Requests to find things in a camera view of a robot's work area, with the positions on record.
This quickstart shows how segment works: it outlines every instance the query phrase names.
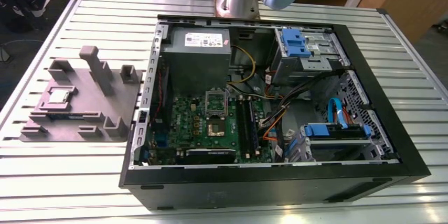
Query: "black cable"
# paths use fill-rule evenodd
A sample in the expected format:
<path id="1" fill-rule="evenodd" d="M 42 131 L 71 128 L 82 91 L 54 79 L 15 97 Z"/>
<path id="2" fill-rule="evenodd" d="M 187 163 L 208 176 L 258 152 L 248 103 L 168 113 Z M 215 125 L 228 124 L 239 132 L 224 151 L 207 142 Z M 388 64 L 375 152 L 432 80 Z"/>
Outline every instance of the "black cable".
<path id="1" fill-rule="evenodd" d="M 286 160 L 286 139 L 283 137 L 283 119 L 279 120 L 276 126 L 275 126 L 275 131 L 276 131 L 276 137 L 278 137 L 278 145 L 283 150 L 282 155 L 278 153 L 275 154 L 275 162 L 276 163 L 283 163 Z"/>
<path id="2" fill-rule="evenodd" d="M 228 83 L 228 86 L 231 86 L 239 93 L 246 94 L 246 95 L 252 95 L 251 93 L 244 92 L 242 89 L 239 89 L 234 84 Z"/>
<path id="3" fill-rule="evenodd" d="M 286 97 L 282 99 L 279 108 L 290 101 L 292 100 L 298 95 L 300 95 L 306 90 L 308 90 L 322 79 L 331 77 L 331 76 L 339 76 L 346 72 L 344 69 L 338 69 L 331 72 L 323 72 L 319 75 L 316 75 L 312 79 L 310 79 L 307 82 L 296 86 L 290 93 L 286 95 Z"/>
<path id="4" fill-rule="evenodd" d="M 300 84 L 299 86 L 296 86 L 290 92 L 288 94 L 284 96 L 284 98 L 280 101 L 279 107 L 278 107 L 278 111 L 272 114 L 272 116 L 268 116 L 264 121 L 268 122 L 271 121 L 274 118 L 276 118 L 280 113 L 283 113 L 283 111 L 287 109 L 291 101 L 302 94 L 304 93 L 307 90 L 310 90 L 312 88 L 312 86 L 324 78 L 330 77 L 330 76 L 339 76 L 346 72 L 344 69 L 339 69 L 331 72 L 324 72 L 320 73 L 319 75 L 316 75 L 312 79 L 310 79 L 307 82 L 304 82 L 303 84 Z"/>
<path id="5" fill-rule="evenodd" d="M 251 90 L 251 92 L 254 93 L 254 94 L 256 94 L 258 92 L 255 91 L 255 89 L 252 88 L 252 86 L 251 86 L 251 84 L 250 83 L 247 83 L 247 81 L 246 82 L 243 82 L 244 83 L 244 85 L 250 88 L 250 90 Z"/>

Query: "orange wire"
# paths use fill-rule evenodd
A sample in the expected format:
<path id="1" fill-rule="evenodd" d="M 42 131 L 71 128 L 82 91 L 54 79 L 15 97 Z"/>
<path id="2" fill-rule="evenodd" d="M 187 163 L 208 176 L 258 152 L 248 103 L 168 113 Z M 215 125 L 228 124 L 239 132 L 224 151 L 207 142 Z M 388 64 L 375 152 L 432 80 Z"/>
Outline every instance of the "orange wire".
<path id="1" fill-rule="evenodd" d="M 354 123 L 354 120 L 352 120 L 352 117 L 351 117 L 351 115 L 350 115 L 350 113 L 348 113 L 348 111 L 347 111 L 347 109 L 346 108 L 343 108 L 343 112 L 344 112 L 344 115 L 347 116 L 347 122 L 351 122 L 351 123 Z"/>
<path id="2" fill-rule="evenodd" d="M 263 140 L 278 141 L 278 139 L 275 139 L 275 138 L 272 138 L 272 137 L 266 137 Z"/>
<path id="3" fill-rule="evenodd" d="M 272 97 L 275 97 L 275 95 L 270 95 L 270 93 L 268 93 L 270 86 L 271 86 L 270 84 L 266 85 L 266 88 L 264 88 L 264 96 L 268 97 L 268 98 L 272 98 Z"/>
<path id="4" fill-rule="evenodd" d="M 270 139 L 270 137 L 267 137 L 271 129 L 274 128 L 274 126 L 278 124 L 278 122 L 280 121 L 282 117 L 286 115 L 287 111 L 284 111 L 282 113 L 282 115 L 279 116 L 279 118 L 274 121 L 274 124 L 271 125 L 271 127 L 268 128 L 268 130 L 266 131 L 264 135 L 263 135 L 263 139 L 268 139 L 268 140 L 272 140 L 272 138 Z"/>

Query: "blue drive bracket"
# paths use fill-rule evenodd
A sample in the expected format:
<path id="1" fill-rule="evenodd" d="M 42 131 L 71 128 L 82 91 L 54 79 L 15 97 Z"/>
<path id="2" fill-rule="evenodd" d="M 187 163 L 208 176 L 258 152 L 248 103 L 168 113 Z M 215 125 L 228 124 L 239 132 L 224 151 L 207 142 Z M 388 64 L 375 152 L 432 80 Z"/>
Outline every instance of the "blue drive bracket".
<path id="1" fill-rule="evenodd" d="M 299 29 L 282 29 L 283 42 L 286 44 L 287 56 L 310 58 L 311 52 L 307 49 L 307 39 L 303 37 Z"/>
<path id="2" fill-rule="evenodd" d="M 326 124 L 310 124 L 304 127 L 307 136 L 330 136 Z"/>

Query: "aluminum table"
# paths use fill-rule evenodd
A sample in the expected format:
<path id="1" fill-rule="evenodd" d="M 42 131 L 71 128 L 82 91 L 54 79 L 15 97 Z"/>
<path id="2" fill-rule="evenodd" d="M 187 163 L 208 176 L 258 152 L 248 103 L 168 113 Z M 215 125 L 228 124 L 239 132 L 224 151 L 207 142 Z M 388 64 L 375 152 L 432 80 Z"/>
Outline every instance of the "aluminum table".
<path id="1" fill-rule="evenodd" d="M 432 176 L 356 202 L 148 211 L 119 188 L 126 143 L 23 143 L 54 59 L 76 68 L 83 45 L 111 68 L 146 70 L 158 14 L 212 16 L 212 0 L 71 0 L 0 112 L 0 221 L 83 223 L 438 223 L 448 221 L 448 92 L 388 15 L 374 9 L 260 6 L 263 19 L 344 24 L 398 111 Z"/>

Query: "cable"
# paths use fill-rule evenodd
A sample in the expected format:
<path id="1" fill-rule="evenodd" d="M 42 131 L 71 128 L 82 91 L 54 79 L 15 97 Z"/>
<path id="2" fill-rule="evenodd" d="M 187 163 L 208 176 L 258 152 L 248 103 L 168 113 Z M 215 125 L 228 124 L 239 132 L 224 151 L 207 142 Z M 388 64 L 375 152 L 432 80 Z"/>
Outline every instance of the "cable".
<path id="1" fill-rule="evenodd" d="M 286 95 L 286 97 L 282 99 L 279 106 L 278 106 L 278 111 L 275 112 L 275 114 L 272 116 L 268 116 L 264 119 L 264 122 L 268 122 L 272 120 L 272 118 L 275 118 L 290 106 L 291 101 L 295 99 L 295 97 L 298 97 L 303 92 L 306 92 L 307 90 L 310 90 L 310 88 L 324 78 L 330 77 L 330 76 L 339 76 L 346 72 L 344 69 L 339 69 L 331 72 L 324 72 L 320 73 L 319 75 L 316 75 L 312 79 L 310 79 L 307 82 L 304 82 L 303 84 L 300 84 L 299 86 L 296 86 L 290 93 Z"/>
<path id="2" fill-rule="evenodd" d="M 14 41 L 10 41 L 7 43 L 0 44 L 0 46 L 6 46 L 6 45 L 16 43 L 16 42 L 40 42 L 40 43 L 44 43 L 42 40 L 38 40 L 38 39 L 18 39 L 18 40 L 14 40 Z"/>
<path id="3" fill-rule="evenodd" d="M 282 150 L 286 149 L 286 139 L 283 137 L 283 116 L 280 116 L 280 120 L 278 121 L 275 125 L 275 130 L 278 134 L 278 146 L 280 147 Z M 275 162 L 276 163 L 283 163 L 284 162 L 284 157 L 286 157 L 286 152 L 282 152 L 282 155 L 278 155 L 279 153 L 275 152 Z"/>
<path id="4" fill-rule="evenodd" d="M 10 59 L 6 60 L 4 59 L 4 55 L 3 55 L 3 48 L 12 44 L 12 43 L 18 43 L 18 42 L 39 42 L 39 43 L 44 43 L 42 40 L 38 40 L 38 39 L 18 39 L 18 40 L 14 40 L 14 41 L 10 41 L 7 43 L 3 43 L 0 44 L 0 58 L 2 58 L 2 63 L 3 64 L 10 64 L 12 62 L 12 56 L 10 55 Z"/>
<path id="5" fill-rule="evenodd" d="M 266 139 L 270 131 L 272 130 L 274 126 L 278 124 L 278 122 L 280 121 L 282 117 L 286 115 L 287 111 L 284 111 L 282 113 L 282 115 L 279 116 L 279 118 L 274 121 L 272 125 L 270 126 L 268 130 L 266 131 L 264 135 L 263 135 L 263 139 Z"/>
<path id="6" fill-rule="evenodd" d="M 252 62 L 252 72 L 251 72 L 251 74 L 250 74 L 250 76 L 248 77 L 246 77 L 243 80 L 240 80 L 240 81 L 231 81 L 230 82 L 230 84 L 239 84 L 239 83 L 243 83 L 243 82 L 246 82 L 246 81 L 248 81 L 251 78 L 252 78 L 252 76 L 255 75 L 255 68 L 256 68 L 256 62 L 255 62 L 255 60 L 254 60 L 254 57 L 252 57 L 252 55 L 242 48 L 242 47 L 239 47 L 239 46 L 236 46 L 236 45 L 232 45 L 232 47 L 235 47 L 235 48 L 238 48 L 248 57 L 250 57 L 250 59 L 251 59 L 251 62 Z"/>
<path id="7" fill-rule="evenodd" d="M 347 121 L 348 121 L 351 124 L 354 124 L 354 119 L 352 119 L 352 116 L 350 115 L 350 113 L 348 113 L 348 111 L 347 111 L 347 108 L 346 108 L 346 107 L 343 108 L 343 112 L 344 112 L 346 116 L 348 117 L 348 118 L 347 118 Z"/>
<path id="8" fill-rule="evenodd" d="M 243 95 L 251 95 L 251 96 L 254 96 L 254 97 L 259 97 L 259 98 L 263 98 L 263 99 L 274 100 L 274 98 L 264 97 L 264 96 L 262 96 L 262 95 L 259 95 L 259 94 L 251 94 L 251 93 L 244 92 L 242 89 L 239 89 L 235 85 L 232 85 L 232 84 L 230 84 L 230 83 L 228 83 L 228 86 L 231 86 L 232 89 L 235 89 L 236 92 L 240 93 L 240 94 L 243 94 Z"/>
<path id="9" fill-rule="evenodd" d="M 252 92 L 254 94 L 256 94 L 258 92 L 255 91 L 255 89 L 252 88 L 251 84 L 250 84 L 247 81 L 243 82 L 244 85 L 250 88 L 251 92 Z"/>
<path id="10" fill-rule="evenodd" d="M 271 87 L 271 85 L 267 84 L 267 85 L 266 85 L 266 88 L 264 88 L 264 96 L 266 96 L 266 97 L 270 97 L 270 98 L 275 98 L 275 95 L 270 95 L 270 87 Z"/>
<path id="11" fill-rule="evenodd" d="M 343 112 L 343 103 L 342 100 L 336 97 L 331 98 L 328 101 L 328 122 L 334 123 L 334 105 L 336 105 L 336 115 L 338 115 L 338 123 L 343 126 L 343 129 L 347 129 L 347 123 L 344 119 L 344 112 Z"/>

